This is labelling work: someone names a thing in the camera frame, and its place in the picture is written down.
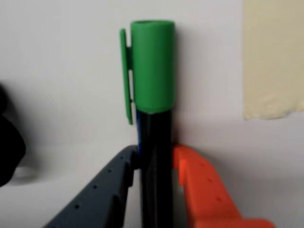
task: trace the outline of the white wall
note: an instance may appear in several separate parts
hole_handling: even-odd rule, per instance
[[[2,0],[0,83],[28,154],[0,189],[2,228],[39,228],[126,145],[118,30],[178,32],[178,140],[210,158],[244,216],[304,224],[304,116],[242,119],[241,0]],[[125,227],[140,226],[138,173]]]

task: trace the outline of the black object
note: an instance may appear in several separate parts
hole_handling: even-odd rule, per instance
[[[26,150],[25,143],[17,129],[2,116],[6,106],[5,94],[0,89],[0,187],[10,181]]]
[[[171,111],[137,111],[144,228],[172,228]]]
[[[122,227],[128,188],[137,168],[137,146],[124,148],[44,228]]]

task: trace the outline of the green cap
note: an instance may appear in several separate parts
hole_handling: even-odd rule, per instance
[[[131,47],[126,46],[125,29],[120,30],[124,96],[127,117],[132,124],[129,70],[133,71],[134,102],[145,113],[172,109],[175,101],[174,22],[146,20],[131,23]]]

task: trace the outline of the pen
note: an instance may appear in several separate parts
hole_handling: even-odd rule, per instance
[[[172,228],[171,109],[175,102],[173,21],[131,23],[131,47],[120,30],[126,114],[135,103],[143,228]],[[130,96],[129,70],[133,73]]]

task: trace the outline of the yellow paper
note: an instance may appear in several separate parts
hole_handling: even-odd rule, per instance
[[[243,116],[304,110],[304,0],[243,0]]]

